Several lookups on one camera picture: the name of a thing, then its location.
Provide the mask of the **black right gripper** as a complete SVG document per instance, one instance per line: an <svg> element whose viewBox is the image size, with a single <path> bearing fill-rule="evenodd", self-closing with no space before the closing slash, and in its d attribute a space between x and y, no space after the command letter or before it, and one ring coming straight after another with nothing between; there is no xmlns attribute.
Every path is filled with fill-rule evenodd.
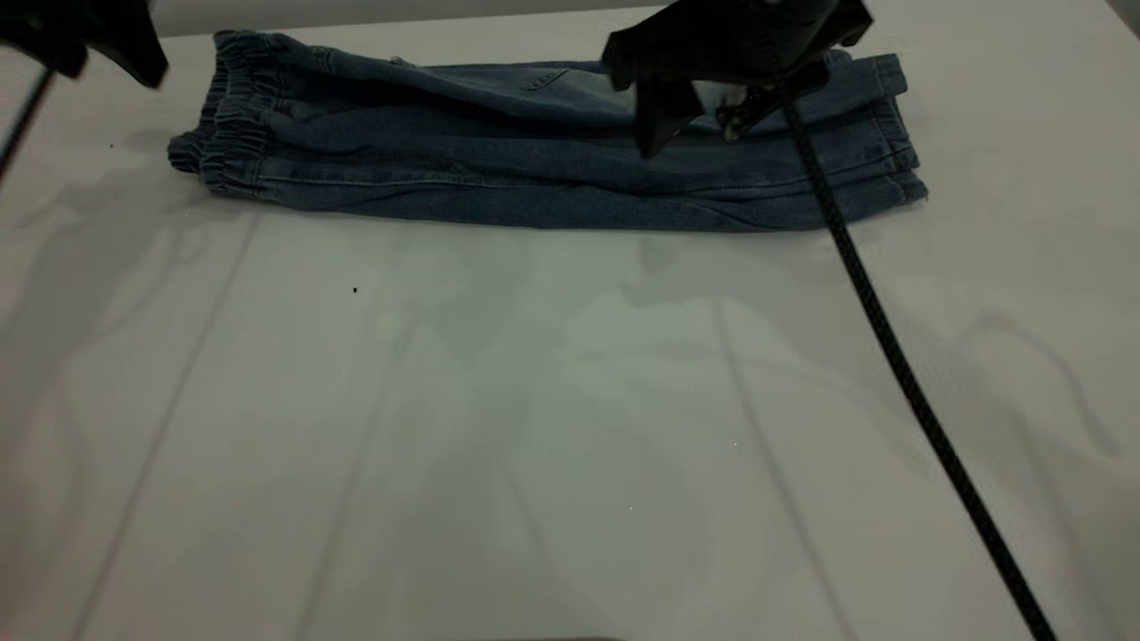
<svg viewBox="0 0 1140 641"><path fill-rule="evenodd" d="M705 114L691 81L762 86L850 47L871 29L863 1L676 1L610 34L604 65L616 90L636 86L632 135L654 159ZM785 106L774 88L726 88L716 121L736 141Z"/></svg>

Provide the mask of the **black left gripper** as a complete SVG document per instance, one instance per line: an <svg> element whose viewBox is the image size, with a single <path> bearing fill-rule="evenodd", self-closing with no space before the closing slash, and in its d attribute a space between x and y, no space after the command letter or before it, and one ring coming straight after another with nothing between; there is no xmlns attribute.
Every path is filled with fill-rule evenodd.
<svg viewBox="0 0 1140 641"><path fill-rule="evenodd" d="M3 44L26 47L28 57L65 78L78 78L87 44L114 60L139 86L158 89L168 60L150 17L150 1L3 1Z"/></svg>

